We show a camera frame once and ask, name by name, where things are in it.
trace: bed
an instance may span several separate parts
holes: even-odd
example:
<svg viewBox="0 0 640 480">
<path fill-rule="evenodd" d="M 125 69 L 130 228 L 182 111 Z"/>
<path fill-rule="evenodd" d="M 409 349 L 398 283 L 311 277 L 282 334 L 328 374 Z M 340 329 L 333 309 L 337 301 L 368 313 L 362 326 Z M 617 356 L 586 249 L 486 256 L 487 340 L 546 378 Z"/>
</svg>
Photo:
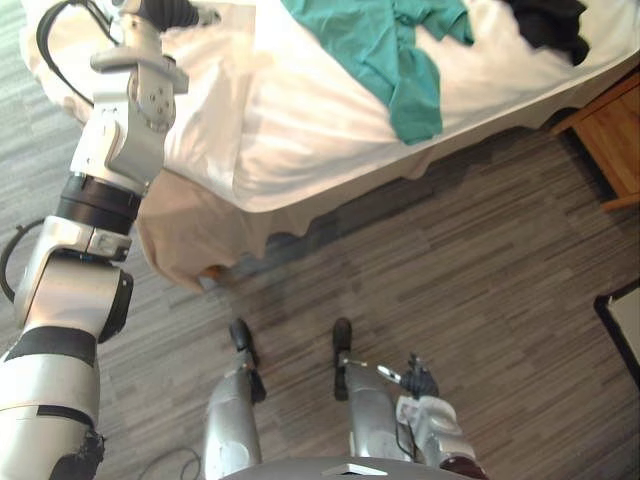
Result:
<svg viewBox="0 0 640 480">
<path fill-rule="evenodd" d="M 584 106 L 638 64 L 635 0 L 583 0 L 581 35 L 591 51 L 576 67 L 562 53 L 529 47 L 504 2 L 465 3 L 472 47 L 417 30 L 417 45 L 440 70 L 444 130 L 412 146 L 395 137 L 384 105 L 278 0 L 216 3 L 220 24 L 165 33 L 164 48 L 190 75 L 190 90 L 176 99 L 165 170 L 137 221 L 149 263 L 199 288 L 207 266 L 231 266 L 246 252 L 261 256 L 270 234 L 302 235 L 316 216 L 395 178 L 418 178 L 434 160 L 494 133 L 538 128 L 559 109 Z M 52 101 L 86 120 L 86 104 L 35 48 L 46 3 L 23 4 L 25 63 Z M 94 75 L 88 57 L 106 47 L 80 11 L 52 31 L 56 61 L 87 93 Z"/>
</svg>

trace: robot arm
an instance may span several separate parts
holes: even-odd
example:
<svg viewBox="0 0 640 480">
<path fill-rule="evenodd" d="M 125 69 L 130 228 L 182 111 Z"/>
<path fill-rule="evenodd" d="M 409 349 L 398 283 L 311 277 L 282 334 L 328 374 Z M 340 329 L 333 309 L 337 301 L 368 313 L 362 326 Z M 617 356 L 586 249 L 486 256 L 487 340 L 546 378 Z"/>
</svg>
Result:
<svg viewBox="0 0 640 480">
<path fill-rule="evenodd" d="M 16 291 L 22 334 L 0 357 L 0 480 L 90 479 L 103 456 L 96 346 L 124 326 L 133 288 L 111 262 L 126 259 L 188 88 L 159 33 L 199 20 L 186 0 L 114 4 L 121 43 L 92 57 L 94 110 Z"/>
</svg>

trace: wooden furniture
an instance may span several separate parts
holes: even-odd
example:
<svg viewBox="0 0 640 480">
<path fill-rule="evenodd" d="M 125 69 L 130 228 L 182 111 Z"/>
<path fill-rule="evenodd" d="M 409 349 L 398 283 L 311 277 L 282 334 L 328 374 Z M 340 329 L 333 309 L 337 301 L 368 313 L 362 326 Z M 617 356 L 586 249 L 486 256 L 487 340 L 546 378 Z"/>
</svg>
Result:
<svg viewBox="0 0 640 480">
<path fill-rule="evenodd" d="M 573 128 L 618 198 L 605 211 L 640 203 L 640 73 L 621 81 L 551 129 Z"/>
</svg>

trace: black power cord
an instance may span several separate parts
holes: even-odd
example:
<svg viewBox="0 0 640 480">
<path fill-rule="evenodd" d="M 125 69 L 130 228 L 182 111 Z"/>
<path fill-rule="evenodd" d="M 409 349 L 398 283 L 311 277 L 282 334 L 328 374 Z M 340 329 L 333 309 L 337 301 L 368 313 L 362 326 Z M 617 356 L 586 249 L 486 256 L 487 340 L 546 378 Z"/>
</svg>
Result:
<svg viewBox="0 0 640 480">
<path fill-rule="evenodd" d="M 33 230 L 38 225 L 42 225 L 44 223 L 44 218 L 40 218 L 35 222 L 31 222 L 26 227 L 18 225 L 16 227 L 16 234 L 9 240 L 9 243 L 2 250 L 2 254 L 0 255 L 0 287 L 2 287 L 2 292 L 6 295 L 10 302 L 13 303 L 13 299 L 16 296 L 16 293 L 13 291 L 9 282 L 7 281 L 7 265 L 9 264 L 9 258 L 11 258 L 11 254 L 13 250 L 16 248 L 22 237 L 24 237 L 30 230 Z"/>
<path fill-rule="evenodd" d="M 56 3 L 49 8 L 38 22 L 38 28 L 36 29 L 36 44 L 38 45 L 40 55 L 42 55 L 42 58 L 51 71 L 55 73 L 58 78 L 60 78 L 60 80 L 62 80 L 80 98 L 93 107 L 93 102 L 74 87 L 69 80 L 67 80 L 64 74 L 60 71 L 60 68 L 58 68 L 58 65 L 56 65 L 56 62 L 53 60 L 51 52 L 49 51 L 49 34 L 51 33 L 51 27 L 53 27 L 53 24 L 58 15 L 60 15 L 60 12 L 69 5 L 80 5 L 86 8 L 107 38 L 109 38 L 109 40 L 111 40 L 115 45 L 118 44 L 118 42 L 109 33 L 109 20 L 92 0 L 65 0 L 63 2 Z"/>
<path fill-rule="evenodd" d="M 138 476 L 138 480 L 143 480 L 144 476 L 149 472 L 149 470 L 151 470 L 160 462 L 163 462 L 164 460 L 171 457 L 172 455 L 175 455 L 176 453 L 181 453 L 181 452 L 190 453 L 191 455 L 193 455 L 193 458 L 191 460 L 188 460 L 182 467 L 182 470 L 180 471 L 180 480 L 186 480 L 184 475 L 187 472 L 187 469 L 193 464 L 195 464 L 196 466 L 196 473 L 191 480 L 197 480 L 198 477 L 200 476 L 200 471 L 202 470 L 202 458 L 191 447 L 178 447 L 178 448 L 169 450 L 168 452 L 165 452 L 162 455 L 158 455 L 153 461 L 151 461 L 151 463 L 149 463 L 149 465 L 145 467 L 142 473 Z"/>
</svg>

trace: green shirt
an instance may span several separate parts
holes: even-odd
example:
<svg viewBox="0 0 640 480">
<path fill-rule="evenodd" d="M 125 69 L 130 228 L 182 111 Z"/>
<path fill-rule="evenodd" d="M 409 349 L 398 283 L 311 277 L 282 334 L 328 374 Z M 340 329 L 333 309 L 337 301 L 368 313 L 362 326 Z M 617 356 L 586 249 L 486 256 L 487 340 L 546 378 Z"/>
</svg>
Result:
<svg viewBox="0 0 640 480">
<path fill-rule="evenodd" d="M 282 0 L 322 47 L 389 107 L 396 135 L 418 143 L 442 131 L 440 75 L 416 48 L 415 26 L 473 43 L 460 0 Z"/>
</svg>

